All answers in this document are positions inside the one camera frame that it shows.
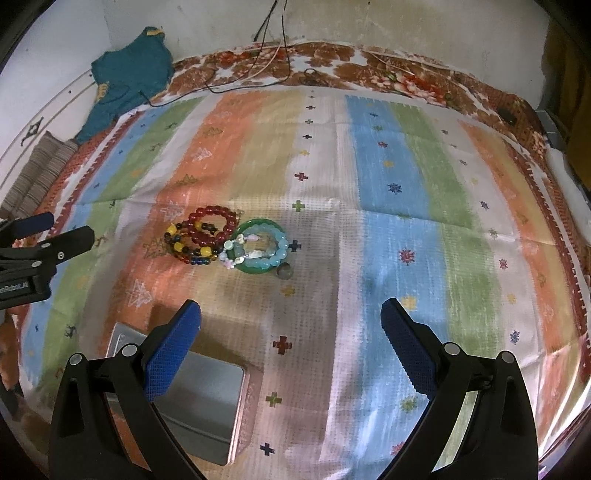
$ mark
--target orange stripe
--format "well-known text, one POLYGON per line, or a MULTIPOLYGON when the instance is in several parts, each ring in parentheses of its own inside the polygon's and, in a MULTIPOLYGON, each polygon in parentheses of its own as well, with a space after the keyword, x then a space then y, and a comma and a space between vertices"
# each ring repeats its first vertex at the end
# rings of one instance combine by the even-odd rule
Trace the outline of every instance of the orange stripe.
POLYGON ((550 355, 544 360, 541 371, 536 415, 541 440, 548 432, 572 380, 572 375, 565 369, 573 365, 573 355, 578 361, 570 289, 552 233, 526 179, 509 157, 504 140, 463 122, 462 127, 490 168, 507 202, 517 224, 522 254, 530 266, 544 349, 550 355), (569 346, 572 342, 576 345, 574 349, 569 346))
POLYGON ((154 245, 162 238, 170 222, 164 220, 161 209, 170 201, 185 208, 178 217, 185 219, 197 206, 215 204, 227 196, 228 177, 241 156, 244 139, 252 131, 255 113, 266 96, 264 92, 224 95, 201 124, 177 170, 156 197, 146 226, 138 237, 138 246, 131 251, 127 265, 119 273, 103 326, 103 351, 106 351, 115 322, 124 321, 148 332, 169 321, 183 302, 191 298, 193 284, 201 276, 199 268, 185 265, 171 255, 146 258, 146 250, 139 246, 154 245), (231 115, 220 115, 222 112, 231 115), (195 160, 204 151, 209 151, 211 156, 195 160), (185 175, 193 176, 197 182, 183 184, 185 175), (133 304, 140 290, 149 292, 153 301, 133 304))

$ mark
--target bracelet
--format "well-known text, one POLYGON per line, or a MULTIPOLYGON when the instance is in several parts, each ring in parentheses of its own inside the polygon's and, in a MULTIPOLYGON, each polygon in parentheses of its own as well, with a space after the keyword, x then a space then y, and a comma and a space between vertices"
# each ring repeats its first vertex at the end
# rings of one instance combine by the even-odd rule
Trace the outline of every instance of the bracelet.
POLYGON ((170 225, 164 233, 164 242, 180 261, 191 265, 209 265, 223 251, 223 244, 232 236, 240 218, 240 211, 227 207, 207 205, 189 215, 189 219, 170 225), (202 222, 205 216, 221 216, 226 225, 220 231, 212 223, 202 222))
POLYGON ((287 257, 288 241, 283 228, 277 223, 256 218, 241 224, 223 247, 219 259, 226 268, 259 274, 273 270, 287 257), (259 243, 249 248, 249 242, 259 243))

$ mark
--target blue gripper pad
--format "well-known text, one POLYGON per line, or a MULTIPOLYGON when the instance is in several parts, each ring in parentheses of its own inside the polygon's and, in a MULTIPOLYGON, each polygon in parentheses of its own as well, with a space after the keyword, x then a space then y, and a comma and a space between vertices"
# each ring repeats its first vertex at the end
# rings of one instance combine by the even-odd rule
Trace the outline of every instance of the blue gripper pad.
POLYGON ((156 327, 141 345, 144 394, 148 401, 164 395, 201 329, 201 309, 187 300, 172 320, 156 327))
POLYGON ((414 389, 432 400, 437 393, 437 348, 441 342, 428 326, 413 322, 396 299, 384 302, 381 319, 414 389))
POLYGON ((50 212, 40 213, 27 218, 19 218, 12 223, 14 238, 26 238, 49 230, 53 226, 53 215, 50 212))

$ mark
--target screw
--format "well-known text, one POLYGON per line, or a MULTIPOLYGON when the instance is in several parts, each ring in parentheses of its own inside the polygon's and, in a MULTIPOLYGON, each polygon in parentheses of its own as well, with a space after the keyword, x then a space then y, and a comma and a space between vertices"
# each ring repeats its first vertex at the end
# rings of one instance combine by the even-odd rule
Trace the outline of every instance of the screw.
POLYGON ((443 346, 443 349, 450 355, 457 355, 460 353, 460 347, 458 347, 455 343, 446 343, 443 346))
POLYGON ((507 362, 508 364, 512 364, 515 361, 515 357, 511 352, 503 352, 501 353, 501 358, 507 362))
POLYGON ((70 357, 70 365, 78 365, 82 362, 82 355, 79 353, 75 353, 70 357))
POLYGON ((138 347, 137 347, 137 345, 134 345, 133 343, 130 343, 129 345, 125 345, 121 349, 121 353, 123 354, 123 356, 132 356, 137 351, 138 351, 138 347))

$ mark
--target blue stripe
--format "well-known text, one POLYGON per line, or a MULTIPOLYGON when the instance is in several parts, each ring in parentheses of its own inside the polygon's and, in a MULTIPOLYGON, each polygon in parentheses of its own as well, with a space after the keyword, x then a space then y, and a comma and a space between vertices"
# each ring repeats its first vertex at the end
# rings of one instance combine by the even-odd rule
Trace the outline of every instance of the blue stripe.
MULTIPOLYGON (((78 201, 73 205, 70 217, 64 225, 63 232, 72 230, 86 224, 86 221, 92 211, 93 203, 98 200, 104 189, 109 184, 111 178, 117 174, 121 165, 125 162, 129 152, 135 147, 142 135, 148 131, 150 126, 168 110, 169 107, 154 109, 149 113, 140 116, 127 131, 125 136, 111 149, 107 159, 95 173, 90 182, 81 192, 78 201)), ((57 274, 51 279, 51 291, 57 291, 61 279, 66 269, 66 264, 57 267, 57 274)), ((22 338, 23 355, 33 351, 34 355, 28 355, 22 362, 22 367, 33 385, 37 385, 40 380, 41 369, 43 366, 43 346, 45 342, 45 333, 47 322, 53 308, 53 297, 31 305, 29 318, 31 324, 36 328, 28 328, 22 338)))
POLYGON ((347 103, 366 239, 357 381, 361 400, 349 478, 365 480, 377 478, 390 463, 391 447, 408 437, 427 405, 427 397, 414 391, 381 328, 382 303, 391 297, 415 297, 413 319, 430 325, 446 341, 447 282, 439 227, 429 219, 430 199, 400 124, 386 102, 347 97, 347 103), (384 161, 394 166, 386 167, 384 161), (391 192, 390 184, 400 186, 400 193, 391 192), (403 250, 413 252, 414 261, 402 262, 403 250), (405 411, 402 402, 413 398, 416 408, 405 411))

